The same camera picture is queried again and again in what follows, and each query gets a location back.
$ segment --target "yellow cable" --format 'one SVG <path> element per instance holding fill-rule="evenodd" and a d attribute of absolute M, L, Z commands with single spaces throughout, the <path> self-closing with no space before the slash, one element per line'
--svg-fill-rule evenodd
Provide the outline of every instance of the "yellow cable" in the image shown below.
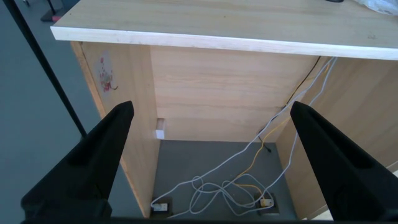
<path fill-rule="evenodd" d="M 262 142 L 264 142 L 264 141 L 266 140 L 266 138 L 267 138 L 270 134 L 272 134 L 274 131 L 276 131 L 278 128 L 280 128 L 280 127 L 281 127 L 284 123 L 286 123 L 289 119 L 290 119 L 290 117 L 286 118 L 283 122 L 281 122 L 278 126 L 276 126 L 272 131 L 270 131 L 270 132 L 262 139 Z M 247 168 L 245 171 L 243 171 L 241 174 L 239 174 L 238 177 L 242 176 L 243 174 L 245 174 L 247 171 L 249 171 L 249 170 L 253 167 L 254 162 L 256 161 L 256 158 L 257 158 L 258 154 L 260 153 L 260 151 L 262 150 L 262 148 L 264 148 L 264 144 L 261 144 L 261 147 L 260 147 L 260 149 L 257 151 L 256 155 L 254 156 L 253 162 L 251 163 L 250 167 Z"/>
<path fill-rule="evenodd" d="M 238 186 L 240 186 L 240 187 L 254 187 L 255 189 L 257 189 L 257 190 L 260 192 L 260 194 L 262 194 L 261 189 L 258 188 L 258 187 L 255 186 L 255 185 L 251 185 L 251 184 L 235 184 L 235 185 L 238 185 Z"/>
<path fill-rule="evenodd" d="M 326 69 L 325 69 L 325 71 L 324 71 L 323 73 L 328 72 L 328 71 L 329 71 L 329 68 L 330 68 L 330 63 L 328 64 L 328 66 L 326 67 Z M 266 140 L 266 138 L 267 138 L 270 134 L 272 134 L 274 131 L 276 131 L 278 128 L 280 128 L 280 127 L 281 127 L 284 123 L 286 123 L 289 119 L 290 119 L 290 117 L 286 118 L 283 122 L 281 122 L 280 124 L 278 124 L 278 126 L 276 126 L 273 130 L 271 130 L 267 135 L 264 136 L 264 138 L 262 139 L 261 147 L 260 147 L 259 150 L 256 152 L 256 155 L 254 156 L 251 165 L 249 166 L 249 168 L 247 168 L 245 171 L 243 171 L 241 174 L 239 174 L 238 177 L 242 176 L 243 174 L 245 174 L 247 171 L 249 171 L 249 170 L 253 167 L 254 162 L 256 161 L 258 154 L 260 153 L 260 151 L 262 150 L 262 148 L 264 148 L 264 141 Z M 254 187 L 254 188 L 257 189 L 257 190 L 260 192 L 260 194 L 262 195 L 261 189 L 258 188 L 258 187 L 255 186 L 255 185 L 251 185 L 251 184 L 235 184 L 235 183 L 234 183 L 234 185 L 238 185 L 238 186 L 240 186 L 240 187 Z"/>
<path fill-rule="evenodd" d="M 278 128 L 280 128 L 280 127 L 281 127 L 284 123 L 286 123 L 289 119 L 290 119 L 290 117 L 288 117 L 287 119 L 285 119 L 285 120 L 284 120 L 283 122 L 281 122 L 278 126 L 276 126 L 273 130 L 271 130 L 271 131 L 262 139 L 262 142 L 264 142 L 264 141 L 266 140 L 266 138 L 267 138 L 270 134 L 272 134 L 274 131 L 276 131 Z M 256 161 L 257 155 L 260 153 L 260 151 L 261 151 L 261 149 L 262 149 L 263 147 L 264 147 L 264 143 L 261 144 L 261 147 L 260 147 L 260 149 L 257 151 L 256 155 L 254 156 L 253 162 L 252 162 L 252 164 L 250 165 L 250 167 L 249 167 L 248 169 L 246 169 L 243 173 L 239 174 L 238 177 L 242 176 L 244 173 L 246 173 L 248 170 L 250 170 L 250 169 L 252 168 L 254 162 Z M 260 194 L 262 195 L 261 189 L 258 188 L 258 187 L 255 186 L 255 185 L 251 185 L 251 184 L 235 184 L 235 185 L 238 185 L 238 186 L 240 186 L 240 187 L 254 187 L 254 188 L 257 189 L 257 190 L 260 192 Z"/>

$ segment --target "wooden panel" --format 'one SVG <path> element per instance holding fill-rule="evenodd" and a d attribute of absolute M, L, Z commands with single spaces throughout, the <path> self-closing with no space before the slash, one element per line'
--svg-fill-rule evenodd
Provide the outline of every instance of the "wooden panel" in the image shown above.
<path fill-rule="evenodd" d="M 120 163 L 143 215 L 148 217 L 160 143 L 155 137 L 157 112 L 149 46 L 82 43 L 80 50 L 83 54 L 78 54 L 78 59 L 99 110 L 109 113 L 119 103 L 133 102 L 134 118 Z M 105 93 L 95 76 L 96 63 L 107 54 L 118 87 Z"/>
<path fill-rule="evenodd" d="M 151 55 L 158 117 L 166 120 L 165 138 L 194 141 L 252 140 L 317 60 L 154 46 Z M 278 134 L 267 141 L 275 142 Z"/>
<path fill-rule="evenodd" d="M 57 40 L 398 59 L 397 19 L 354 1 L 81 0 L 51 30 Z"/>
<path fill-rule="evenodd" d="M 322 116 L 386 167 L 393 167 L 398 161 L 397 71 L 397 62 L 339 58 L 324 93 L 313 104 Z M 323 78 L 302 101 L 308 104 L 322 83 Z M 277 140 L 283 166 L 288 163 L 294 134 L 295 128 L 289 121 Z M 312 218 L 327 210 L 300 141 L 285 178 L 299 219 Z"/>

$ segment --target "white connector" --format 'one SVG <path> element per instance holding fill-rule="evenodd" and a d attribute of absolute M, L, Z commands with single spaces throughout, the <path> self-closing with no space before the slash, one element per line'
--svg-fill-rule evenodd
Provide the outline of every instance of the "white connector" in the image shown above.
<path fill-rule="evenodd" d="M 168 207 L 167 203 L 155 203 L 153 205 L 154 212 L 167 212 Z"/>

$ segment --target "sticker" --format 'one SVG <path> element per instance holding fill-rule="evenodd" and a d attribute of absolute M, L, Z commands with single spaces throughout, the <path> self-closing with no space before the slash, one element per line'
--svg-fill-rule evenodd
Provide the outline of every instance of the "sticker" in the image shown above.
<path fill-rule="evenodd" d="M 95 64 L 95 79 L 100 91 L 107 95 L 111 90 L 117 90 L 109 52 L 105 51 Z"/>

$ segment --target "black cable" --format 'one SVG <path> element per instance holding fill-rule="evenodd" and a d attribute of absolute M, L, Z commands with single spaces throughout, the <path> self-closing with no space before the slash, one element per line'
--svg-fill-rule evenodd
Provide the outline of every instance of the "black cable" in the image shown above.
<path fill-rule="evenodd" d="M 66 107 L 73 122 L 75 122 L 75 125 L 79 130 L 81 136 L 83 138 L 86 137 L 87 133 L 83 125 L 81 124 L 79 117 L 77 116 L 75 110 L 73 109 L 72 104 L 70 104 L 67 95 L 63 91 L 60 82 L 58 81 L 57 77 L 54 74 L 54 71 L 52 70 L 49 64 L 49 61 L 45 58 L 44 53 L 40 48 L 40 45 L 37 43 L 32 31 L 29 29 L 29 26 L 27 25 L 24 16 L 19 11 L 17 4 L 15 3 L 14 0 L 3 0 L 3 2 L 8 8 L 8 11 L 10 12 L 12 18 L 15 20 L 15 23 L 18 25 L 19 30 L 21 30 L 22 34 L 24 35 L 33 53 L 37 57 L 37 60 L 43 67 L 45 74 L 47 75 L 51 84 L 55 88 L 55 91 L 58 93 L 58 96 L 61 98 L 61 101 L 63 105 Z"/>
<path fill-rule="evenodd" d="M 305 76 L 305 78 L 303 79 L 303 81 L 301 81 L 301 83 L 297 86 L 297 88 L 293 91 L 292 95 L 290 96 L 290 98 L 287 100 L 286 104 L 289 103 L 289 101 L 293 98 L 294 93 L 296 93 L 296 91 L 300 88 L 301 85 L 303 85 L 303 83 L 305 82 L 305 80 L 311 75 L 312 71 L 315 69 L 315 67 L 318 65 L 319 60 L 321 59 L 321 56 L 318 57 L 318 60 L 315 62 L 315 64 L 313 65 L 313 67 L 311 68 L 310 72 Z"/>
<path fill-rule="evenodd" d="M 290 98 L 287 100 L 286 105 L 287 105 L 287 104 L 289 103 L 289 101 L 293 98 L 294 93 L 296 93 L 296 91 L 300 88 L 300 86 L 303 85 L 303 83 L 305 82 L 305 80 L 311 75 L 312 71 L 313 71 L 313 70 L 315 69 L 315 67 L 318 65 L 318 62 L 319 62 L 320 59 L 321 59 L 321 56 L 318 57 L 317 61 L 315 62 L 315 64 L 314 64 L 313 67 L 311 68 L 310 72 L 305 76 L 305 78 L 303 79 L 303 81 L 302 81 L 300 84 L 298 84 L 297 88 L 293 91 L 292 95 L 291 95 Z M 258 132 L 258 134 L 260 134 L 260 132 L 261 132 L 262 130 L 264 130 L 264 128 L 266 128 L 266 127 L 264 126 L 264 127 Z M 261 146 L 264 146 L 264 147 L 268 150 L 268 152 L 271 152 L 271 149 L 268 148 L 268 147 L 264 144 L 264 142 L 262 141 L 262 139 L 260 138 L 260 136 L 259 136 L 258 138 L 260 139 Z"/>

